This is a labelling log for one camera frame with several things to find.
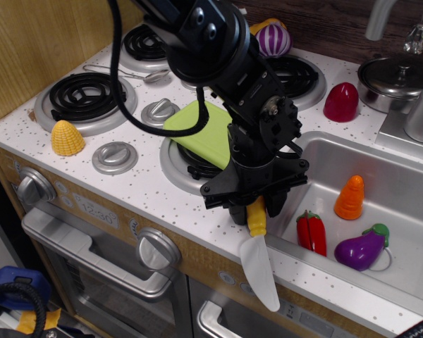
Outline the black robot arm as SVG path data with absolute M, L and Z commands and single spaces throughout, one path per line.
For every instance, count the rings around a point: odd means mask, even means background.
M 139 1 L 146 24 L 164 43 L 173 73 L 208 87 L 231 116 L 230 162 L 201 187 L 207 208 L 227 208 L 238 225 L 263 197 L 280 213 L 292 187 L 307 181 L 308 164 L 295 144 L 298 110 L 260 56 L 242 13 L 228 1 Z

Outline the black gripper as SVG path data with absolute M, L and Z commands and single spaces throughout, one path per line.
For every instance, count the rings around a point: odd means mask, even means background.
M 293 141 L 301 135 L 301 127 L 301 123 L 260 123 L 246 130 L 229 124 L 230 161 L 200 188 L 206 208 L 228 208 L 236 225 L 246 225 L 246 206 L 263 196 L 269 217 L 276 217 L 290 190 L 307 183 L 309 163 Z

